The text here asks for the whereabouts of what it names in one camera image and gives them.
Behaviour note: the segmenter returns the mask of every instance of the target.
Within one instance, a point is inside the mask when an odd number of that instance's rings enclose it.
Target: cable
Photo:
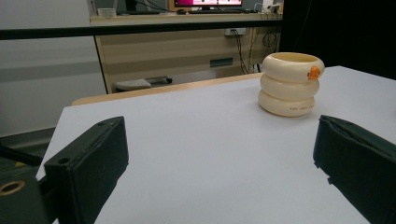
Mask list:
[[[38,166],[43,161],[43,158],[41,157],[2,146],[1,143],[0,157],[4,157],[13,161],[20,161],[31,166]]]
[[[264,20],[264,17],[262,15],[265,15],[267,17],[267,20],[269,20],[268,13],[259,13],[259,14],[262,20]]]
[[[155,5],[154,3],[150,2],[149,0],[146,0],[146,1],[148,1],[150,4],[154,5],[155,7],[157,7],[160,10],[167,11],[167,12],[172,12],[172,11],[170,11],[170,10],[164,8],[164,7],[159,7],[159,6]]]
[[[275,53],[277,48],[277,43],[279,38],[277,37],[277,29],[272,33],[267,33],[262,38],[262,44],[267,47],[267,51],[265,51],[265,55],[269,53]]]
[[[253,52],[252,49],[253,49],[254,43],[257,40],[257,37],[259,36],[261,27],[258,28],[259,29],[258,32],[256,32],[256,35],[254,35],[254,32],[256,31],[256,29],[257,28],[251,28],[250,29],[250,36],[251,36],[250,40],[251,41],[250,41],[250,48],[249,48],[249,52],[248,52],[248,58],[247,58],[247,62],[249,64],[249,67],[251,66],[253,72],[254,72],[254,64],[251,63],[250,59],[252,58],[252,52]]]
[[[153,6],[150,6],[150,5],[146,4],[146,3],[142,3],[142,2],[138,2],[138,1],[136,1],[136,3],[137,3],[137,4],[140,4],[140,5],[143,5],[143,6],[146,6],[146,7],[151,7],[151,8],[153,8],[153,9],[168,11],[167,9],[165,9],[165,8],[163,8],[163,7],[155,6],[155,5],[152,4],[152,3],[151,3],[151,4],[154,5],[154,7],[153,7]]]
[[[300,41],[300,37],[303,34],[303,30],[305,28],[306,21],[308,20],[309,11],[311,10],[311,5],[312,5],[312,0],[309,2],[309,6],[308,6],[308,10],[306,11],[303,27],[301,28],[301,31],[297,36],[296,43],[294,44],[294,47],[293,47],[293,51],[295,51],[297,49],[298,42]]]
[[[256,6],[257,6],[257,5],[262,5],[262,8],[264,7],[264,5],[263,5],[262,3],[256,3],[256,4],[254,4],[253,10],[254,10],[255,12],[259,12],[259,10],[256,9]]]
[[[236,45],[238,47],[238,52],[239,52],[239,59],[241,61],[241,69],[242,69],[242,73],[243,74],[248,74],[248,70],[247,67],[244,63],[244,60],[242,58],[242,47],[241,47],[241,39],[239,38],[239,34],[236,30],[231,30],[234,34],[235,34],[235,38],[236,38]]]

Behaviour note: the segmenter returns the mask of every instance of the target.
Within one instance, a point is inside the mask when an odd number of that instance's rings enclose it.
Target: screw hole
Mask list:
[[[0,188],[0,196],[6,196],[9,194],[13,194],[25,186],[25,182],[18,180],[6,183]]]

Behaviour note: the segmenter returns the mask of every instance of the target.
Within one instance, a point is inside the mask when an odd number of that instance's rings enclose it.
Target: wall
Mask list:
[[[0,29],[89,26],[81,0],[2,0]],[[55,127],[65,106],[106,94],[92,37],[0,41],[0,136]]]
[[[285,3],[280,51],[318,56],[326,66],[342,65],[396,79],[396,35],[392,0],[303,0]]]

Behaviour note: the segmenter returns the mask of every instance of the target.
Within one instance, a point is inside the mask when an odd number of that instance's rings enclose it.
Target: stacked ring toy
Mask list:
[[[259,104],[265,110],[285,117],[299,117],[312,110],[319,90],[318,79],[325,68],[321,59],[279,52],[268,55],[262,68]]]

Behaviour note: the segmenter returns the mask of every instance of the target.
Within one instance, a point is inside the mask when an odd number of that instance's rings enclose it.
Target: power outlet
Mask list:
[[[230,28],[230,29],[225,29],[225,35],[235,35],[233,32],[235,30],[239,35],[245,35],[247,32],[247,28]]]

